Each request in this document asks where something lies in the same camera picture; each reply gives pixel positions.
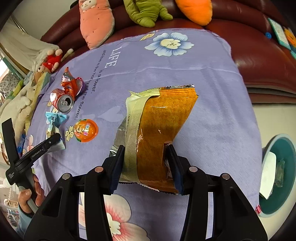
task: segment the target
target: finger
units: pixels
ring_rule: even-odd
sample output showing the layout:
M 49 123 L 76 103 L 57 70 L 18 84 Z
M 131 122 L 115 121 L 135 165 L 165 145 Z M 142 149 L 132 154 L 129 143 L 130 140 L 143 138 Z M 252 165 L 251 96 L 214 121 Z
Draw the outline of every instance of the finger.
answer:
M 22 208 L 22 210 L 25 213 L 32 212 L 31 208 L 27 204 L 27 201 L 31 198 L 31 194 L 32 194 L 31 190 L 26 189 L 26 190 L 21 191 L 18 196 L 18 201 L 19 201 L 20 207 Z
M 35 201 L 36 205 L 39 207 L 42 204 L 43 200 L 44 200 L 44 190 L 41 188 L 40 194 L 37 195 L 36 197 L 36 201 Z
M 41 189 L 42 188 L 41 188 L 40 183 L 35 182 L 35 191 L 36 191 L 37 195 L 41 194 Z
M 39 182 L 39 179 L 38 179 L 38 177 L 35 174 L 33 174 L 33 178 L 34 178 L 34 181 L 35 182 Z

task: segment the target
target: can opening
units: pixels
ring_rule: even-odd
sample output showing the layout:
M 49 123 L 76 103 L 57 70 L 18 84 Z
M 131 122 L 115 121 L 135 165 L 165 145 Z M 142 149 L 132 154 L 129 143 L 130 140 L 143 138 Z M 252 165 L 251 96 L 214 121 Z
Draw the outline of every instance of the can opening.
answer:
M 71 100 L 69 97 L 67 97 L 65 100 L 62 100 L 61 101 L 61 105 L 64 105 L 64 106 L 69 106 L 71 105 Z
M 67 97 L 67 98 L 65 99 L 65 101 L 67 101 L 67 106 L 71 105 L 71 100 L 70 100 L 69 97 Z

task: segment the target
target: blue wrapper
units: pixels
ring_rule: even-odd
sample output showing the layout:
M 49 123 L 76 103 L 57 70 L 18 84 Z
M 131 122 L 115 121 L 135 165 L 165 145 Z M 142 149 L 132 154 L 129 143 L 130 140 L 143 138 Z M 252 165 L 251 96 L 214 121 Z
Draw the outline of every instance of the blue wrapper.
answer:
M 25 140 L 26 140 L 26 135 L 22 134 L 20 142 L 18 143 L 18 146 L 17 146 L 17 152 L 19 153 L 20 156 L 22 156 L 22 150 L 24 149 Z
M 51 137 L 55 133 L 59 133 L 59 127 L 67 119 L 67 115 L 59 114 L 59 113 L 53 113 L 53 112 L 46 112 L 45 113 L 47 120 L 49 121 L 49 127 L 46 131 L 46 139 Z M 58 150 L 65 150 L 65 145 L 63 143 L 63 140 L 61 140 L 54 146 L 52 146 L 48 152 L 54 152 Z

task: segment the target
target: red plush toy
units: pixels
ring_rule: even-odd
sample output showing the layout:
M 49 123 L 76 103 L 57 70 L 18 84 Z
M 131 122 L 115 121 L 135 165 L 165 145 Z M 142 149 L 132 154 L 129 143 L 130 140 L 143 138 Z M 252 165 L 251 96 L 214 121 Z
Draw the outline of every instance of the red plush toy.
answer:
M 39 67 L 38 72 L 42 72 L 45 68 L 48 68 L 53 73 L 61 63 L 63 57 L 63 51 L 58 49 L 55 53 L 53 50 L 47 52 L 47 60 Z

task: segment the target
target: card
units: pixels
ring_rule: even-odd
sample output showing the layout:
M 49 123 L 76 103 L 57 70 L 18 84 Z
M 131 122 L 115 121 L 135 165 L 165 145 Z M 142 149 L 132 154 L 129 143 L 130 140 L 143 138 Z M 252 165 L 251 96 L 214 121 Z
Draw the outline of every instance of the card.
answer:
M 296 59 L 296 53 L 294 51 L 291 51 L 291 55 Z
M 271 18 L 268 18 L 268 21 L 270 22 L 270 25 L 276 34 L 279 44 L 291 50 L 290 44 L 286 38 L 286 35 L 281 25 L 278 24 L 276 21 L 272 20 Z
M 289 28 L 284 27 L 284 33 L 287 37 L 287 40 L 290 44 L 291 50 L 296 53 L 296 38 L 295 35 L 293 34 L 292 30 Z

